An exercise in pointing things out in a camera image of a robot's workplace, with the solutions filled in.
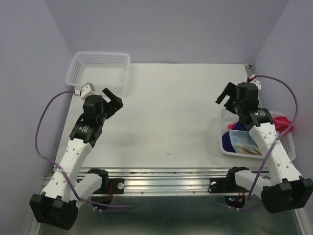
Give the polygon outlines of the polka dot striped towel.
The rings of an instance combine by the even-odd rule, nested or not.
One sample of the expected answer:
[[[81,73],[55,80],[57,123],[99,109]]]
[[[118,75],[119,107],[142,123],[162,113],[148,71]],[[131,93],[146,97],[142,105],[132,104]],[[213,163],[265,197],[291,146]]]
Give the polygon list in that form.
[[[259,155],[261,152],[247,131],[229,130],[231,143],[238,154]]]

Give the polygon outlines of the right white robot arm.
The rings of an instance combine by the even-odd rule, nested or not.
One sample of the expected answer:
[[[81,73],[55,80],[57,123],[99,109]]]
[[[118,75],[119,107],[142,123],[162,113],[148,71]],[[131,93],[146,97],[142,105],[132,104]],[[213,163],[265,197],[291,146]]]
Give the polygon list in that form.
[[[225,179],[226,188],[236,191],[244,188],[262,200],[269,213],[303,208],[313,193],[313,181],[305,179],[290,161],[276,133],[274,119],[269,110],[259,107],[259,89],[253,83],[229,82],[216,103],[226,96],[226,110],[239,117],[239,122],[255,141],[268,168],[270,179],[252,173],[246,167],[233,167]]]

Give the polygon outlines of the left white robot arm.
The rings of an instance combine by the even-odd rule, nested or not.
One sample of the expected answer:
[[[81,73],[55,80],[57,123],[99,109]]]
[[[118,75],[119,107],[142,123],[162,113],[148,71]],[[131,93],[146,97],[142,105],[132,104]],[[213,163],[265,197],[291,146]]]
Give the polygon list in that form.
[[[65,153],[60,163],[52,162],[56,167],[52,178],[29,201],[38,223],[69,230],[77,219],[79,208],[91,202],[89,198],[94,192],[103,193],[111,189],[108,172],[99,168],[91,168],[83,180],[73,184],[86,157],[101,136],[105,120],[123,107],[122,99],[108,88],[102,92],[110,101],[96,94],[90,83],[85,84],[79,92],[84,101],[83,113],[69,135]]]

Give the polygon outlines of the purple towel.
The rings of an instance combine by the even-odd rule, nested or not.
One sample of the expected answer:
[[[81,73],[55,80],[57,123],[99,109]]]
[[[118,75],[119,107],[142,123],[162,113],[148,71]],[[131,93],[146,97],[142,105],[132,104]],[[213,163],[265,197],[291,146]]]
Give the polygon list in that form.
[[[246,131],[246,128],[244,125],[242,125],[239,121],[237,123],[229,124],[228,125],[229,130],[238,130],[238,131]],[[237,151],[234,149],[232,143],[231,143],[231,137],[230,132],[226,132],[222,136],[222,147],[223,150],[227,152],[237,153]]]

